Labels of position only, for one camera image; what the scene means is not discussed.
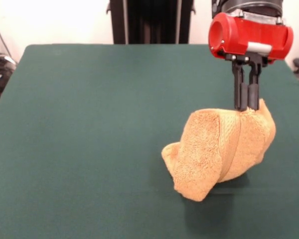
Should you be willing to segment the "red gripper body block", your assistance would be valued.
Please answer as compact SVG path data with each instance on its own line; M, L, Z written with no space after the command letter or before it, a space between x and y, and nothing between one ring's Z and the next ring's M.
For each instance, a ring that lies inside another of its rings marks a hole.
M294 40L291 27L260 23L226 13L217 14L210 25L208 44L213 56L258 53L270 61L284 60Z

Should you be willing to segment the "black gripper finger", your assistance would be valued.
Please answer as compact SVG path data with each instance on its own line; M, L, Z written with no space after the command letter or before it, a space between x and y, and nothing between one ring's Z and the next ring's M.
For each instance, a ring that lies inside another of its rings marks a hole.
M234 75L234 105L238 111L247 109L248 87L244 82L245 57L227 54L226 60L232 62L232 73Z
M248 65L251 67L248 85L248 107L259 109L259 76L262 68L267 66L267 58L263 56L249 56Z

